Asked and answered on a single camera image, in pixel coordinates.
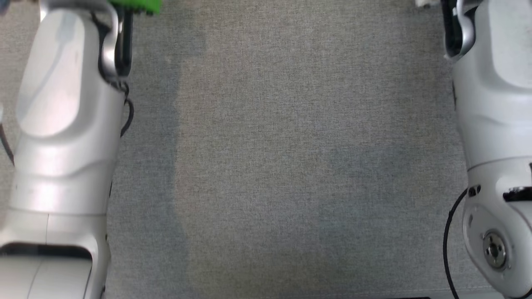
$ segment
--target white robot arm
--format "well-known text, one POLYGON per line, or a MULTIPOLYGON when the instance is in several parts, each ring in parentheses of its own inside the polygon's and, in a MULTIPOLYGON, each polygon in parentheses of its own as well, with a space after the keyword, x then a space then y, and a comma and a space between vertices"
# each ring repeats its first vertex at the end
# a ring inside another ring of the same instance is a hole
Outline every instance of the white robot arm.
POLYGON ((468 168, 467 251, 508 298, 532 294, 532 1, 442 1, 468 168))
POLYGON ((41 0, 40 11, 16 107, 0 298, 100 299, 131 27, 106 0, 41 0), (106 13, 110 28, 89 12, 106 13))

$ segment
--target black wire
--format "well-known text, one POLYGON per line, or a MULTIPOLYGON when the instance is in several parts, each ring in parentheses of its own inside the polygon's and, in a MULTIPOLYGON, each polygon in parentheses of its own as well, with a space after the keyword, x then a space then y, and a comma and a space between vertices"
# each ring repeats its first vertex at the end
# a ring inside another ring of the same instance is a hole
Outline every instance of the black wire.
POLYGON ((125 104, 128 104, 129 106, 129 115, 128 115, 128 120, 126 121, 126 123, 122 127, 122 130, 120 131, 120 137, 124 136, 126 131, 129 129, 129 126, 133 122, 133 116, 135 114, 135 109, 133 108, 133 102, 129 98, 126 98, 124 105, 125 104))
POLYGON ((445 231, 443 232, 443 266, 445 267, 445 275, 447 276, 447 282, 449 283, 449 288, 453 293, 454 299, 459 299, 456 289, 454 288, 453 280, 451 279, 451 272, 449 271, 449 261, 447 259, 447 239, 449 237, 449 229, 451 227, 451 221, 453 221, 453 215, 456 211, 456 208, 462 201, 462 199, 467 194, 467 188, 460 194, 456 202, 454 203, 452 209, 449 211, 449 217, 447 218, 447 223, 445 224, 445 231))
POLYGON ((126 95, 126 98, 129 97, 129 85, 127 82, 118 82, 118 86, 119 88, 124 92, 124 94, 126 95))
POLYGON ((0 123, 0 139, 2 140, 2 145, 4 146, 5 153, 9 157, 9 160, 13 165, 15 165, 15 156, 13 155, 13 152, 11 151, 11 148, 9 147, 9 143, 7 142, 7 137, 5 136, 4 132, 4 125, 0 123))

